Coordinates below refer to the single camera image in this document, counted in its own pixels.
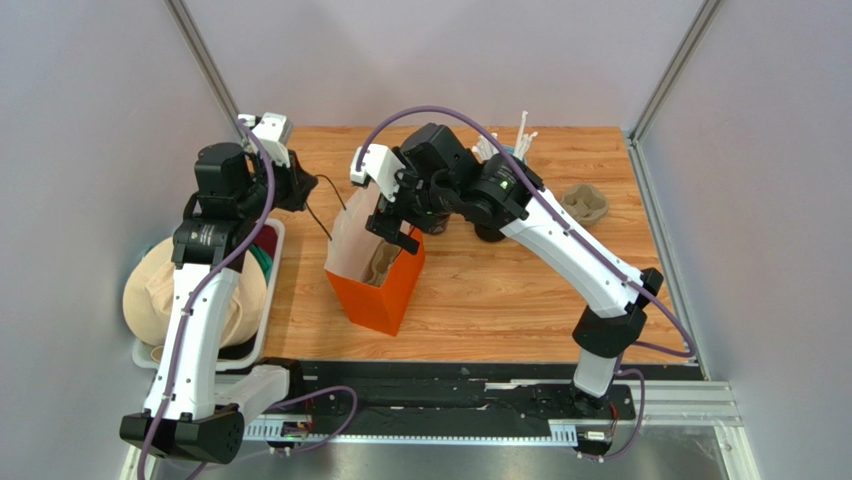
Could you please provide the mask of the orange paper bag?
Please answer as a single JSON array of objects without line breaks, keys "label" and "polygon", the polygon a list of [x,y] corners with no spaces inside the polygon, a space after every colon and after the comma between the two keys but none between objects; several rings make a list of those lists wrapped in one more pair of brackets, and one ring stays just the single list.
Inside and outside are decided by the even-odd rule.
[{"label": "orange paper bag", "polygon": [[368,216],[379,199],[374,187],[358,188],[344,199],[331,179],[340,209],[327,237],[325,274],[349,322],[392,337],[398,335],[425,263],[416,254],[367,231]]}]

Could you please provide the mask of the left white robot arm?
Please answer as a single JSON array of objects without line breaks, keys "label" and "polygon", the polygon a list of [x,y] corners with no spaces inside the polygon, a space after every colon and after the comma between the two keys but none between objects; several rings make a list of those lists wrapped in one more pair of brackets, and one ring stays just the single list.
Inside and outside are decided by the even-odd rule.
[{"label": "left white robot arm", "polygon": [[228,464],[245,427],[286,397],[290,374],[260,365],[227,394],[214,393],[220,337],[247,249],[274,208],[297,212],[317,185],[281,140],[201,149],[198,189],[174,232],[173,304],[165,351],[141,412],[124,416],[122,440],[160,458]]}]

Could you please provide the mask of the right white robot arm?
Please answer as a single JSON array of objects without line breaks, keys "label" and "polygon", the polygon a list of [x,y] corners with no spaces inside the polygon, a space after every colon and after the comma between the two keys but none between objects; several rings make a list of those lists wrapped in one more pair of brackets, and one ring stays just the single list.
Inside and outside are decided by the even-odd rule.
[{"label": "right white robot arm", "polygon": [[399,232],[402,223],[429,231],[458,214],[474,224],[480,239],[511,239],[541,258],[587,302],[573,331],[581,348],[574,386],[594,398],[607,393],[617,360],[645,325],[646,296],[663,284],[659,270],[622,261],[525,164],[500,154],[481,161],[445,125],[429,123],[398,147],[358,148],[350,179],[379,188],[367,230],[409,253],[420,243]]}]

